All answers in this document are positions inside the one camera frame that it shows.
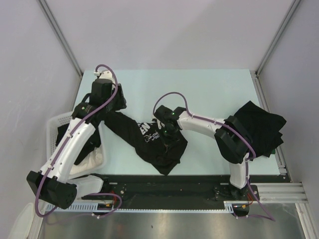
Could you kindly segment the black printed t shirt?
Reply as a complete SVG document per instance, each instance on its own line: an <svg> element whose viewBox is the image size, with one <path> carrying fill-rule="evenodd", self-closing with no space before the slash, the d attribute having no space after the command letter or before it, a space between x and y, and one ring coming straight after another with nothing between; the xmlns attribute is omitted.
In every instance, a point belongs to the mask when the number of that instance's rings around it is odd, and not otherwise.
<svg viewBox="0 0 319 239"><path fill-rule="evenodd" d="M180 132L173 139L165 141L155 122L136 122L121 112L107 113L104 124L132 146L142 160L165 176L180 163L188 144Z"/></svg>

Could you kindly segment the white plastic basket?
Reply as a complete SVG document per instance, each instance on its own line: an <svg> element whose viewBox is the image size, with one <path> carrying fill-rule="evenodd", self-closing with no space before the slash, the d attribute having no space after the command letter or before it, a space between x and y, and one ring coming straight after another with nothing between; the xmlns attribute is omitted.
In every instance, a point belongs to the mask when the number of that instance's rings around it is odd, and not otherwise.
<svg viewBox="0 0 319 239"><path fill-rule="evenodd" d="M72 112L66 112L63 114L60 114L58 116L52 117L51 119L48 120L47 125L46 125L46 157L47 160L49 160L52 156L52 154L54 153L55 149L56 149L56 139L57 139L57 135L58 135L58 130L57 128L64 125L64 124L69 124L69 122L72 119ZM100 140L101 140L101 145L100 147L103 150L103 156L104 156L104 163L97 167L96 169L92 169L92 170L88 170L86 172L83 173L79 173L79 174L75 174L75 175L70 175L69 178L73 179L76 177L80 177L81 175L86 175L86 174L90 174L90 173L94 173L96 170L102 169L106 163L107 163L107 150L105 148L105 140L103 138L103 133L102 133L102 124L99 125L98 127L98 132L100 134Z"/></svg>

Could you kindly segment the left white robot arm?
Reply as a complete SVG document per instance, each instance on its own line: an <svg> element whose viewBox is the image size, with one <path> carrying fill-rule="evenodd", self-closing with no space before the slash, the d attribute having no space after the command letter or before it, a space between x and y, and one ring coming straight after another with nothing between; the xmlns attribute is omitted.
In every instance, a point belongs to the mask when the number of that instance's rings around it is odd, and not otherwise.
<svg viewBox="0 0 319 239"><path fill-rule="evenodd" d="M124 109L122 88L111 70L95 73L91 92L78 104L69 126L54 153L37 172L30 171L26 180L35 194L35 202L43 200L61 209L84 196L94 194L99 199L109 196L110 186L93 175L94 169L71 175L71 169L86 143L98 137L98 128L111 111Z"/></svg>

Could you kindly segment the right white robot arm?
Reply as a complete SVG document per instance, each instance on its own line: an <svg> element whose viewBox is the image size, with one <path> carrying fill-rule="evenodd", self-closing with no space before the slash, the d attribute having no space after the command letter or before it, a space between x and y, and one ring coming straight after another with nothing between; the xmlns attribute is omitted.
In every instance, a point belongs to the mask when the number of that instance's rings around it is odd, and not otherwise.
<svg viewBox="0 0 319 239"><path fill-rule="evenodd" d="M249 170L246 160L249 158L248 145L252 143L252 139L237 118L205 118L192 115L183 107L171 110L160 106L153 113L153 121L158 124L166 141L177 138L177 134L182 130L215 139L220 154L229 162L230 168L229 186L224 196L241 200L248 194Z"/></svg>

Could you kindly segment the stack of folded black shirts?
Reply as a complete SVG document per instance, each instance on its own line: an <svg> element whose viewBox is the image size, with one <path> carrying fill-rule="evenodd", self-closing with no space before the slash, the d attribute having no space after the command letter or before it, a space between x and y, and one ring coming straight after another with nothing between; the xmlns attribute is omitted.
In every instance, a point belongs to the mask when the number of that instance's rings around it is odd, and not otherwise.
<svg viewBox="0 0 319 239"><path fill-rule="evenodd" d="M283 143L280 130L287 121L282 116L269 113L251 101L242 106L234 116L251 136L251 146L256 157L269 157Z"/></svg>

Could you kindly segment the black shirt in basket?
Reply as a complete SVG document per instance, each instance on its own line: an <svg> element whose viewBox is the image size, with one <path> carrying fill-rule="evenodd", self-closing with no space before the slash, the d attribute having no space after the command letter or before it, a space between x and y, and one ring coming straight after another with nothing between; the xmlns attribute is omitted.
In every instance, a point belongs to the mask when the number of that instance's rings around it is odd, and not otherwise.
<svg viewBox="0 0 319 239"><path fill-rule="evenodd" d="M68 129L68 126L69 124L64 124L57 128L58 135L57 135L56 144L55 144L56 146L58 146L58 144L60 143L66 130ZM95 130L95 132L90 136L90 138L84 144L82 150L80 151L77 159L74 162L74 165L79 165L89 153L91 153L95 148L100 147L100 145L101 145L100 134L98 130Z"/></svg>

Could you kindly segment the white shirt in basket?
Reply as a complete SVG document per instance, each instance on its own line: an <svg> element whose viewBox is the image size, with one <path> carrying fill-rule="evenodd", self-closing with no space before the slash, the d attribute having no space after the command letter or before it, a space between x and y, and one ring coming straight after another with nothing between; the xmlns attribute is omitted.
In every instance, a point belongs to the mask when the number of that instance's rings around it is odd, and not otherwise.
<svg viewBox="0 0 319 239"><path fill-rule="evenodd" d="M96 169L104 163L103 150L101 147L95 148L90 152L78 165L73 165L70 171L70 175L75 175Z"/></svg>

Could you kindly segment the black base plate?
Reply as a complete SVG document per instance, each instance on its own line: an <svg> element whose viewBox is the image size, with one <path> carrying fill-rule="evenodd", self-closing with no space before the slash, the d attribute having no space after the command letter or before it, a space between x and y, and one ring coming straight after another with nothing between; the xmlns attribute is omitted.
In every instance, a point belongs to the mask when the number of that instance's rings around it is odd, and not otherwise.
<svg viewBox="0 0 319 239"><path fill-rule="evenodd" d="M255 185L236 189L229 176L147 176L100 175L103 186L97 196L83 200L110 201L112 193L121 197L116 205L128 210L217 210L224 202L249 204L259 198Z"/></svg>

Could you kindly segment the aluminium frame rail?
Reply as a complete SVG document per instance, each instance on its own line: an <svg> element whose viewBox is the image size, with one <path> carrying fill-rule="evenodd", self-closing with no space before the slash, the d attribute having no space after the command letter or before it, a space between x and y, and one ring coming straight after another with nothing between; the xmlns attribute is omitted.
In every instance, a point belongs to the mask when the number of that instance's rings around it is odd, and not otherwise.
<svg viewBox="0 0 319 239"><path fill-rule="evenodd" d="M256 183L262 203L307 203L302 183Z"/></svg>

